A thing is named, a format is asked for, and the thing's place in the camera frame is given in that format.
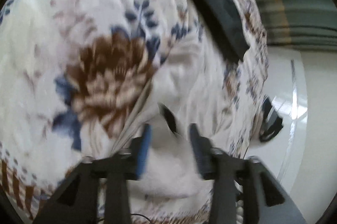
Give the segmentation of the beige long-sleeve shirt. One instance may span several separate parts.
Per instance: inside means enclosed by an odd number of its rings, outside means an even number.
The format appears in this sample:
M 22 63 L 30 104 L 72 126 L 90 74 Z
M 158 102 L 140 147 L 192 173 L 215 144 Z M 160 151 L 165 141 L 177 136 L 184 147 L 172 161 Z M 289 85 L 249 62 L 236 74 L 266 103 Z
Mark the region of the beige long-sleeve shirt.
M 227 146 L 233 117 L 223 90 L 224 68 L 217 49 L 192 46 L 172 51 L 155 74 L 144 107 L 127 129 L 128 136 L 137 136 L 142 123 L 152 127 L 146 170 L 141 180 L 128 183 L 133 213 L 187 215 L 209 204 L 212 183 L 197 171 L 189 125 Z

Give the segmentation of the striped folded clothes stack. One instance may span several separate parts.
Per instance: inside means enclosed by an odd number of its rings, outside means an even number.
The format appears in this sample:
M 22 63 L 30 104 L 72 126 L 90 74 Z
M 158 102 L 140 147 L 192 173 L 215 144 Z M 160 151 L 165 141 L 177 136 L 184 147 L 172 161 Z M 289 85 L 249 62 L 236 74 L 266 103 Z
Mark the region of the striped folded clothes stack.
M 275 138 L 281 129 L 283 129 L 283 118 L 278 114 L 268 96 L 264 97 L 262 114 L 263 121 L 259 141 L 261 143 L 266 143 Z

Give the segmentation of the white bed headboard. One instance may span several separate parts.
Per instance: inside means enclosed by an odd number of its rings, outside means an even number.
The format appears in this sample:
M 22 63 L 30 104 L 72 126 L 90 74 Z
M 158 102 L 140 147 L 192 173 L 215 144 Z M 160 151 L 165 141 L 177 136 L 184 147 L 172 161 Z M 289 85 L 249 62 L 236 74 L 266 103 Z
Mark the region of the white bed headboard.
M 260 158 L 289 193 L 298 175 L 306 144 L 306 79 L 300 52 L 271 47 L 268 53 L 264 94 L 283 118 L 283 129 L 266 143 L 252 139 L 245 157 Z

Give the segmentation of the floral bed sheet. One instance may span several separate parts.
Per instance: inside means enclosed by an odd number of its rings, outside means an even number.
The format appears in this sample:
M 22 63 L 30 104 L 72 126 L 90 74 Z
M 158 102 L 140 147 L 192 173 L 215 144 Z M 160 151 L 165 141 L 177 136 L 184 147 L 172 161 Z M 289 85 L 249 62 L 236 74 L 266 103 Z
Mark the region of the floral bed sheet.
M 155 74 L 172 51 L 217 49 L 232 123 L 227 146 L 241 157 L 261 119 L 267 35 L 255 0 L 233 0 L 250 48 L 223 58 L 193 0 L 7 0 L 1 10 L 1 186 L 32 222 L 84 158 L 103 159 L 136 136 Z M 134 223 L 205 223 L 195 214 Z

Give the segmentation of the right teal curtain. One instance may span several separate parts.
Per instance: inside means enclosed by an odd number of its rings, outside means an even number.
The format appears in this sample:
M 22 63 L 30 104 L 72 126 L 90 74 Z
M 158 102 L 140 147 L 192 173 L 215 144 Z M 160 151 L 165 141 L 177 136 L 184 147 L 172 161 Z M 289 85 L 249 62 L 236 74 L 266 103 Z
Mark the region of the right teal curtain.
M 255 0 L 269 46 L 336 51 L 333 0 Z

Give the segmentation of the folded black garment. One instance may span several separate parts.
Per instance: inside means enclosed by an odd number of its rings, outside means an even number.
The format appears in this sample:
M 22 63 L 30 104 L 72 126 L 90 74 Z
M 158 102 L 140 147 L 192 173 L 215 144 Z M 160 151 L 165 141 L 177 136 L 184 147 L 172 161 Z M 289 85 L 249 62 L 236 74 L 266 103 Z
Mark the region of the folded black garment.
M 241 16 L 233 0 L 193 0 L 223 58 L 243 61 L 250 48 L 243 34 Z

